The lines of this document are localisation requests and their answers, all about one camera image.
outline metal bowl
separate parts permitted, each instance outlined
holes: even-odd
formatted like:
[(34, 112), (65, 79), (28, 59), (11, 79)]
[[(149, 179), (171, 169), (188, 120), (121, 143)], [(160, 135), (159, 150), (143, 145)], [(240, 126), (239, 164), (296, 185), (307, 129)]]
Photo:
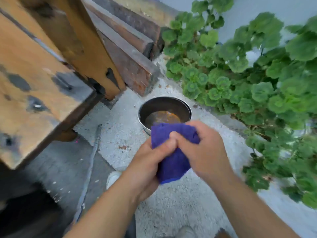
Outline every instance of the metal bowl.
[(152, 125), (159, 123), (185, 123), (192, 118), (191, 108), (184, 101), (173, 97), (157, 97), (146, 101), (138, 112), (144, 131), (151, 135)]

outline green plant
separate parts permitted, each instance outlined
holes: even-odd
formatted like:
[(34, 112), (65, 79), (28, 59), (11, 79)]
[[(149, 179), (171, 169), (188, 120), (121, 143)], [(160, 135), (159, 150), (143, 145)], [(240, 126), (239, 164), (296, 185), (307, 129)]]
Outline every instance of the green plant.
[[(296, 36), (281, 47), (284, 24), (269, 12), (220, 45), (215, 29), (232, 6), (233, 0), (194, 1), (192, 13), (171, 22), (162, 35), (167, 76), (182, 81), (185, 96), (246, 124), (253, 152), (243, 172), (254, 191), (268, 189), (273, 178), (291, 178), (283, 192), (317, 208), (317, 139), (294, 135), (317, 117), (317, 15), (285, 27)], [(246, 53), (253, 48), (262, 53), (250, 66)]]

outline white sneaker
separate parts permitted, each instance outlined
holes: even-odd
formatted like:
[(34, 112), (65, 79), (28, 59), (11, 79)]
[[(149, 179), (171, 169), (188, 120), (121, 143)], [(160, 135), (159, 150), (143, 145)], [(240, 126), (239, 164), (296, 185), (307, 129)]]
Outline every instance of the white sneaker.
[(196, 233), (189, 226), (183, 226), (179, 229), (175, 238), (196, 238)]
[(120, 177), (121, 172), (118, 171), (113, 171), (109, 174), (108, 179), (107, 179), (107, 185), (106, 188), (109, 189), (110, 186), (114, 184), (114, 182), (117, 181), (117, 179)]

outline left hand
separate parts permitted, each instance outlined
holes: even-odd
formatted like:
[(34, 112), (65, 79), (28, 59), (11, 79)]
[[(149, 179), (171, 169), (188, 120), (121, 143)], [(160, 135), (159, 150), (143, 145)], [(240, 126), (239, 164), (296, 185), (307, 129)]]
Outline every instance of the left hand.
[(141, 145), (128, 168), (122, 173), (127, 189), (138, 204), (151, 196), (159, 186), (156, 177), (158, 164), (177, 148), (176, 139), (168, 139), (159, 147), (152, 149), (151, 138)]

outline purple cloth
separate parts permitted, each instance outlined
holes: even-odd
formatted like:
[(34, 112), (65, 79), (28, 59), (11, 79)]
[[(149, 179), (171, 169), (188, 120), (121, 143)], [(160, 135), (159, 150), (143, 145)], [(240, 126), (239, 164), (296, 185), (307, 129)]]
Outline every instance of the purple cloth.
[[(196, 128), (183, 123), (161, 123), (151, 127), (152, 148), (163, 144), (170, 137), (170, 132), (176, 131), (192, 143), (199, 144), (200, 139)], [(187, 157), (177, 148), (170, 156), (167, 156), (158, 164), (156, 176), (160, 184), (179, 180), (191, 168)]]

